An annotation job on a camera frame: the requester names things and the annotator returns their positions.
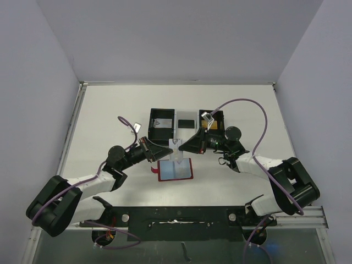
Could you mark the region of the red leather card holder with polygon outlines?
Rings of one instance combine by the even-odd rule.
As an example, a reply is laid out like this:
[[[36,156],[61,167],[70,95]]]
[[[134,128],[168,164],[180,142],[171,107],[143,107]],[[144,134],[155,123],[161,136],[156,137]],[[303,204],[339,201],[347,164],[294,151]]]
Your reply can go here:
[[[194,178],[191,158],[184,158],[181,161],[159,160],[156,168],[151,167],[151,172],[157,174],[159,182]]]

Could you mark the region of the silver VIP card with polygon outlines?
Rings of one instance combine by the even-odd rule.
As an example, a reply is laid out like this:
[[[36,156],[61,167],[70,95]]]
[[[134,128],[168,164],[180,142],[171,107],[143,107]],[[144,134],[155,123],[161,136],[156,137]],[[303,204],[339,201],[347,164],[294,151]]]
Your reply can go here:
[[[191,178],[192,172],[190,169],[190,163],[188,160],[182,162],[175,162],[175,177],[177,179],[188,179]]]
[[[173,127],[173,119],[155,118],[153,120],[153,127],[156,129],[171,129]]]

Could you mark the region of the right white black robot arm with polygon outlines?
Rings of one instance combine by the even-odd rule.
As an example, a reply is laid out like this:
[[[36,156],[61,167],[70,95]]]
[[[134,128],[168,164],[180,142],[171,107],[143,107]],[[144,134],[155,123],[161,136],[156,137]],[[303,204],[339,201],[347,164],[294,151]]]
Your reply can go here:
[[[271,159],[253,155],[240,143],[241,131],[230,126],[221,133],[199,128],[197,133],[179,146],[179,150],[204,154],[212,149],[222,155],[223,163],[237,173],[247,173],[267,179],[273,193],[260,195],[247,203],[246,221],[259,224],[265,215],[284,212],[300,214],[301,210],[320,198],[320,190],[308,171],[296,157]]]

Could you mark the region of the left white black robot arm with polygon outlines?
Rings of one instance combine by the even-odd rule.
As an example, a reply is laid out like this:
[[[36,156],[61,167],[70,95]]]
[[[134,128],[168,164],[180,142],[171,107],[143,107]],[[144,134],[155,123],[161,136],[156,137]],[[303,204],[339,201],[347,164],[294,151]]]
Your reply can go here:
[[[125,150],[110,148],[106,160],[92,175],[64,179],[55,175],[34,198],[26,210],[32,225],[42,228],[52,237],[60,235],[73,223],[94,220],[106,226],[112,212],[99,201],[98,194],[115,191],[125,182],[124,171],[144,160],[152,163],[173,153],[169,147],[157,145],[147,137]]]

